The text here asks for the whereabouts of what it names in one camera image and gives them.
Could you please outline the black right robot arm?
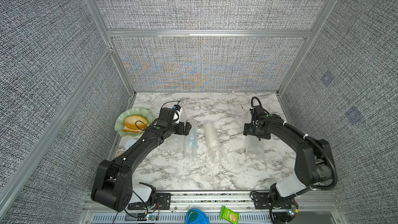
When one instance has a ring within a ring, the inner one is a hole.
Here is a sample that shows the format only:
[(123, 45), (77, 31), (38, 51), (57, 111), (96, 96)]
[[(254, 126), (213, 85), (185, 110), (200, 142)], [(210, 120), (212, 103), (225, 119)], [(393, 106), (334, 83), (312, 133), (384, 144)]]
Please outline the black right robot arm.
[(267, 196), (251, 192), (254, 203), (265, 203), (272, 222), (289, 222), (298, 213), (295, 198), (309, 191), (332, 190), (338, 183), (331, 145), (326, 140), (310, 137), (288, 124), (279, 115), (265, 110), (259, 98), (251, 98), (251, 120), (244, 125), (243, 134), (256, 142), (270, 140), (274, 135), (295, 152), (293, 173), (270, 186)]

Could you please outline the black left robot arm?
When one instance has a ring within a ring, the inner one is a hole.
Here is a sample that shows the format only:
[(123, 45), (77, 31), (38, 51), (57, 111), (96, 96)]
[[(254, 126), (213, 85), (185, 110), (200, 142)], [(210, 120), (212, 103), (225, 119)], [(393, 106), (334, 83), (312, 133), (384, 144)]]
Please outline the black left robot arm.
[(112, 161), (103, 160), (96, 171), (91, 200), (114, 211), (127, 207), (133, 193), (132, 175), (139, 164), (172, 134), (188, 136), (189, 122), (157, 120), (148, 126), (141, 138)]

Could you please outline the bubble wrapped blue item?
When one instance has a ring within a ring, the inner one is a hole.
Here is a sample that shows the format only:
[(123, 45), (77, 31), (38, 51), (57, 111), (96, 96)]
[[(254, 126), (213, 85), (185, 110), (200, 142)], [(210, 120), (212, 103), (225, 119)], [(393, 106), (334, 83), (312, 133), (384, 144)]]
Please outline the bubble wrapped blue item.
[(194, 119), (189, 119), (188, 122), (191, 124), (191, 130), (189, 135), (185, 137), (184, 140), (184, 156), (186, 158), (196, 158), (197, 157), (197, 143), (198, 143), (198, 123)]

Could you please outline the bread roll sandwich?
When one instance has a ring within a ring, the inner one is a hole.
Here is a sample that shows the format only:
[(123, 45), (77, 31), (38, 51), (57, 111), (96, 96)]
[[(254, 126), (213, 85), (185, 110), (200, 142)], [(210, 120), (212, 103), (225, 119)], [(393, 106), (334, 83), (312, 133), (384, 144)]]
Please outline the bread roll sandwich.
[(123, 131), (131, 133), (139, 133), (146, 129), (149, 121), (141, 115), (127, 116), (124, 121)]

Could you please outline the green scalloped glass plate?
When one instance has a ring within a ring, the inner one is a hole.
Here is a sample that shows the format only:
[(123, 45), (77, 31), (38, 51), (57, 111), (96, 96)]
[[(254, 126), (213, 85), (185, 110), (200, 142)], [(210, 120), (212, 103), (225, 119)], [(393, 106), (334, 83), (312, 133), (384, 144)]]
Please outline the green scalloped glass plate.
[(116, 120), (115, 131), (121, 137), (136, 137), (143, 134), (145, 129), (154, 121), (150, 111), (141, 107), (134, 107), (123, 112)]

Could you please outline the white round lid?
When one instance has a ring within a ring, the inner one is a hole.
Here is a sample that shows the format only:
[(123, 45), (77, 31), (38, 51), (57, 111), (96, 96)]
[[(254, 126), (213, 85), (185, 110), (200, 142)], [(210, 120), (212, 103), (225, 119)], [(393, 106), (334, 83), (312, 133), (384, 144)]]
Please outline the white round lid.
[(137, 142), (136, 139), (129, 139), (125, 142), (124, 144), (124, 149), (127, 151), (128, 149), (130, 149), (135, 143)]

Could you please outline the green snack packet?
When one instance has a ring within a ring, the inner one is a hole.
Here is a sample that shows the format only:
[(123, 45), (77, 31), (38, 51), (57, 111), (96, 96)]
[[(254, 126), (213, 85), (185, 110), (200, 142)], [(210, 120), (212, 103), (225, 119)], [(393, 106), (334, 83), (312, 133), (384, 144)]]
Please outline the green snack packet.
[(236, 213), (227, 207), (223, 206), (220, 211), (220, 219), (226, 220), (230, 224), (238, 224), (239, 221), (239, 213)]

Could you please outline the blue plastic container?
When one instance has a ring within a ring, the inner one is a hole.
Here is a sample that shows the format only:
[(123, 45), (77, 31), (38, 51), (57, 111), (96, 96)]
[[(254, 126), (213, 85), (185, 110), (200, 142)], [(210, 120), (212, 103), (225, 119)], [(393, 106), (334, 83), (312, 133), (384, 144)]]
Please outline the blue plastic container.
[(206, 214), (198, 209), (189, 209), (186, 213), (185, 224), (210, 224)]

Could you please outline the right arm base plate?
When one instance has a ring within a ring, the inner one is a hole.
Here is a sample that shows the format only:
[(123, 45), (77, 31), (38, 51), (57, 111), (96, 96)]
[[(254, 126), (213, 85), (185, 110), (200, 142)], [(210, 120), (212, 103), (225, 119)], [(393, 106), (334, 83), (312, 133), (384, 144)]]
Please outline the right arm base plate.
[[(249, 197), (255, 205), (255, 209), (270, 209), (271, 202), (268, 199), (268, 192), (251, 191)], [(298, 203), (294, 200), (288, 200), (283, 203), (276, 204), (274, 209), (290, 209), (291, 206), (298, 207)]]

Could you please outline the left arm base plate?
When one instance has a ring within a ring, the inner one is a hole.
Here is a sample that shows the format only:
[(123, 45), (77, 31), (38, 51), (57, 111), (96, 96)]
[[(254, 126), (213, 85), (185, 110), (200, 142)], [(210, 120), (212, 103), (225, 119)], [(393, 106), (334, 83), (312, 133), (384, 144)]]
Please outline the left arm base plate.
[(153, 211), (157, 206), (157, 209), (169, 210), (170, 204), (171, 194), (157, 192), (155, 195), (151, 195), (145, 203), (143, 203), (136, 195), (133, 195), (127, 205), (127, 209), (144, 211), (148, 208), (150, 211)]

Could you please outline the aluminium front rail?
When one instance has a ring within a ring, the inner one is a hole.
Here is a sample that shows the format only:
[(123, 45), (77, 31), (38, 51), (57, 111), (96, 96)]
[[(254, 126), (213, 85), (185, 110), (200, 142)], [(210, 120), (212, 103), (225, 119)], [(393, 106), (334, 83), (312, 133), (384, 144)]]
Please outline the aluminium front rail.
[[(212, 224), (225, 224), (219, 218), (223, 206), (239, 213), (240, 224), (269, 224), (268, 209), (255, 209), (249, 197), (250, 190), (242, 191), (160, 191), (171, 194), (169, 210), (149, 211), (146, 217), (137, 219), (140, 210), (120, 213), (91, 200), (86, 201), (78, 223), (80, 224), (183, 224), (189, 209), (198, 209), (206, 214)], [(294, 224), (347, 224), (348, 218), (331, 191), (312, 191), (296, 197), (298, 213)]]

